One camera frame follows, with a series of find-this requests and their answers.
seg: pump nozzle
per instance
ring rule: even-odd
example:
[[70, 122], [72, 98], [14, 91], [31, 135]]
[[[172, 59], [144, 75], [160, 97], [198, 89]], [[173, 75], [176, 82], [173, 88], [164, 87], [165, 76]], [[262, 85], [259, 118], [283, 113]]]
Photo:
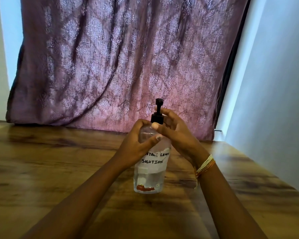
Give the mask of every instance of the pump nozzle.
[[160, 99], [160, 98], [156, 99], [157, 111], [152, 114], [152, 117], [150, 120], [152, 123], [157, 122], [159, 124], [163, 124], [164, 117], [161, 114], [161, 106], [163, 105], [163, 103], [164, 103], [163, 99]]

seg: bottle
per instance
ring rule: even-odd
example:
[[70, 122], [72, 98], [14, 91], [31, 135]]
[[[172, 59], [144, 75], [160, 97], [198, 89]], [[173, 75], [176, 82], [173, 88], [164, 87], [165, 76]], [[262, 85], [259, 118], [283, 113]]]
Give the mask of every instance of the bottle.
[[[164, 117], [160, 113], [163, 99], [156, 99], [157, 111], [152, 114], [151, 122], [163, 124]], [[146, 141], [158, 134], [150, 125], [140, 129], [139, 142]], [[167, 160], [170, 156], [171, 141], [164, 137], [152, 147], [148, 153], [135, 165], [134, 191], [142, 194], [155, 194], [163, 189]]]

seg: damask pattern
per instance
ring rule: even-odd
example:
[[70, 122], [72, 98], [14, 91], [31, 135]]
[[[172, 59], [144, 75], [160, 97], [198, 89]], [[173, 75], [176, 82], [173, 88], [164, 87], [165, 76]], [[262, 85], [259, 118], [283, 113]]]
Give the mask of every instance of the damask pattern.
[[21, 0], [11, 123], [128, 132], [155, 99], [211, 140], [247, 0]]

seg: wood grain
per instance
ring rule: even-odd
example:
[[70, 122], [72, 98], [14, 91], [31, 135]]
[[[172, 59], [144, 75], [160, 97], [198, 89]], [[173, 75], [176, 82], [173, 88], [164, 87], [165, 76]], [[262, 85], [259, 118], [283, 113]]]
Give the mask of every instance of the wood grain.
[[[18, 238], [108, 161], [124, 134], [0, 122], [0, 238]], [[203, 143], [269, 238], [299, 238], [299, 192], [224, 142]], [[191, 165], [172, 150], [164, 189], [112, 185], [84, 238], [218, 238]]]

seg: person's right hand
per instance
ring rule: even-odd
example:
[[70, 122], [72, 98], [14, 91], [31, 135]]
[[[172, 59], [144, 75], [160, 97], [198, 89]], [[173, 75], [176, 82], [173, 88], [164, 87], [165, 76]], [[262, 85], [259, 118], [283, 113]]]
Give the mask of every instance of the person's right hand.
[[171, 140], [173, 147], [194, 167], [200, 167], [202, 155], [207, 151], [188, 129], [185, 122], [170, 109], [161, 108], [164, 114], [164, 124], [154, 122], [152, 128]]

